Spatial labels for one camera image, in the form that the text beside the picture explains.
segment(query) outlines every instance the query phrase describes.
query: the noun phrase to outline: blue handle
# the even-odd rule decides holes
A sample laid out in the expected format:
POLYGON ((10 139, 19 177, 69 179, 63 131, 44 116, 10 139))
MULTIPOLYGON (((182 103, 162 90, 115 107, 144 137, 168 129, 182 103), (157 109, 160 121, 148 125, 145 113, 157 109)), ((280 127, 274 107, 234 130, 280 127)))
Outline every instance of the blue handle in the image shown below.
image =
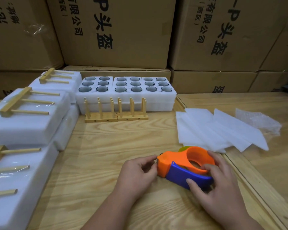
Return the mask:
POLYGON ((209 188, 209 186, 211 186, 213 183, 212 177, 192 173, 187 169, 181 168, 175 162, 172 162, 171 167, 169 168, 169 172, 165 178, 170 182, 174 182, 177 185, 182 186, 185 189, 190 189, 188 183, 186 182, 187 178, 195 181, 202 190, 209 188))

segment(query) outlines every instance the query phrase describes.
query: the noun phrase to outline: person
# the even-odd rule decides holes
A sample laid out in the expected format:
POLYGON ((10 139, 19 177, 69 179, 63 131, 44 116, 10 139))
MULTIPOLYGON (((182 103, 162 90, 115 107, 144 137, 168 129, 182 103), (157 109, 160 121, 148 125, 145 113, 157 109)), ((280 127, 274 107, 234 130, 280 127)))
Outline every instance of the person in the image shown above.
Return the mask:
MULTIPOLYGON (((237 178, 222 156, 208 151, 216 165, 205 164, 215 188, 204 193, 191 179, 187 179, 192 194, 206 212, 226 230, 263 230, 247 213, 237 178)), ((129 211, 157 176, 156 155, 126 161, 119 173, 113 192, 104 200, 81 230, 122 230, 129 211)))

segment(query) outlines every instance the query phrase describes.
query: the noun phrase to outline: cardboard box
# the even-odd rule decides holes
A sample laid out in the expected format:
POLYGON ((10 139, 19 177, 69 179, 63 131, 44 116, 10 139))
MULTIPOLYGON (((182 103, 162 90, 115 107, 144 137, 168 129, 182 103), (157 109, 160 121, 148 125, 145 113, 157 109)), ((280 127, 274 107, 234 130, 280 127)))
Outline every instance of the cardboard box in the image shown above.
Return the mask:
POLYGON ((176 0, 47 0, 65 63, 166 68, 176 0))
POLYGON ((181 0, 174 70, 257 71, 288 20, 288 0, 181 0))
POLYGON ((259 72, 249 92, 276 92, 288 84, 288 72, 259 72))
POLYGON ((59 68, 60 46, 45 0, 0 0, 0 70, 59 68))
POLYGON ((288 22, 260 69, 288 71, 288 22))
POLYGON ((171 83, 181 93, 241 93, 247 92, 256 73, 197 72, 172 70, 171 83))
POLYGON ((82 79, 94 76, 166 77, 168 80, 171 78, 171 71, 169 69, 134 69, 69 65, 63 70, 79 71, 81 72, 82 79))
POLYGON ((46 70, 26 72, 0 72, 0 99, 3 99, 17 88, 25 88, 46 70))

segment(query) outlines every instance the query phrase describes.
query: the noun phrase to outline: person's right hand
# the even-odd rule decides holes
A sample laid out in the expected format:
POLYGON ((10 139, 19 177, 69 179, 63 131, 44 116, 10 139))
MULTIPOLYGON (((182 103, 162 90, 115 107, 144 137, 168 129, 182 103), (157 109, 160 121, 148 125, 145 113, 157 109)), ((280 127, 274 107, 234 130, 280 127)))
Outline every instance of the person's right hand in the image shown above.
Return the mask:
POLYGON ((241 229, 241 225, 248 223, 251 218, 246 211, 237 178, 222 156, 211 151, 208 151, 208 154, 217 166, 205 164, 201 169, 210 171, 215 189, 206 194, 193 180, 187 179, 187 183, 203 208, 223 228, 241 229))

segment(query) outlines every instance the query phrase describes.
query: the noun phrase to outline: wooden table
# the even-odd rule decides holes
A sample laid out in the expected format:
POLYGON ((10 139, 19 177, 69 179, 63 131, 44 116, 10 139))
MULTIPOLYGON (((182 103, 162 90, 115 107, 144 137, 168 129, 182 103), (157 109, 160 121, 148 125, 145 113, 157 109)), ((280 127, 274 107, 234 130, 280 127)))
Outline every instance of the wooden table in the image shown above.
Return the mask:
POLYGON ((206 108, 212 113, 217 108, 232 116, 239 108, 262 112, 282 124, 280 136, 268 137, 269 151, 252 145, 242 154, 229 148, 226 155, 288 228, 288 94, 180 94, 178 98, 188 108, 206 108))
MULTIPOLYGON (((183 110, 175 102, 174 111, 183 110)), ((114 123, 84 123, 84 116, 80 116, 67 149, 57 158, 28 230, 80 229, 111 193, 126 160, 177 151, 182 145, 174 111, 148 113, 149 120, 114 123)), ((265 229, 280 229, 279 220, 267 213, 241 175, 239 186, 250 215, 265 229)), ((190 191, 157 177, 134 205, 127 229, 221 228, 190 191)))

